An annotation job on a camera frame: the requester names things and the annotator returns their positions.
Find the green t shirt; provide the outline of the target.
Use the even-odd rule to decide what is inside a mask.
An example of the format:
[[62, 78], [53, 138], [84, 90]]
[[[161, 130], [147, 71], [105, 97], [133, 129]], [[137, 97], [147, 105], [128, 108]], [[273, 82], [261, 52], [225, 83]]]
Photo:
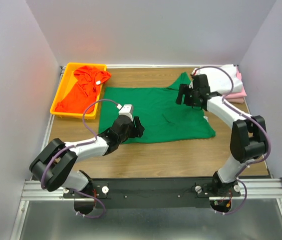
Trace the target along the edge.
[[141, 138], [130, 138], [126, 144], [153, 144], [215, 137], [216, 132], [205, 119], [202, 109], [175, 103], [179, 85], [189, 83], [187, 73], [183, 72], [167, 87], [107, 87], [104, 98], [121, 105], [133, 105], [133, 115], [140, 118], [145, 129]]

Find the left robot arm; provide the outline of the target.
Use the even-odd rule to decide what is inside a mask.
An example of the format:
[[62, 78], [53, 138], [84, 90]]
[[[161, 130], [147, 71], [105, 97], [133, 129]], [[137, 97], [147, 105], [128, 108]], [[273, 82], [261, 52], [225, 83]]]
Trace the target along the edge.
[[77, 142], [53, 139], [29, 166], [41, 187], [53, 192], [60, 187], [74, 189], [82, 198], [91, 194], [92, 179], [83, 171], [73, 171], [76, 162], [101, 157], [116, 151], [128, 139], [140, 138], [145, 128], [140, 118], [119, 115], [113, 125], [96, 138]]

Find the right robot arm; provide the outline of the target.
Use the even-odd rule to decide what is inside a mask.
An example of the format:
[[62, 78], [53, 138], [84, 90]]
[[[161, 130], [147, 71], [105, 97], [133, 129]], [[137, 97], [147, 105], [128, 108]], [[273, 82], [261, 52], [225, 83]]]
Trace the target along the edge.
[[230, 156], [212, 177], [210, 189], [213, 194], [226, 194], [249, 165], [269, 153], [265, 119], [260, 115], [252, 116], [240, 111], [219, 92], [212, 92], [205, 74], [193, 75], [190, 84], [180, 84], [176, 104], [211, 112], [231, 128]]

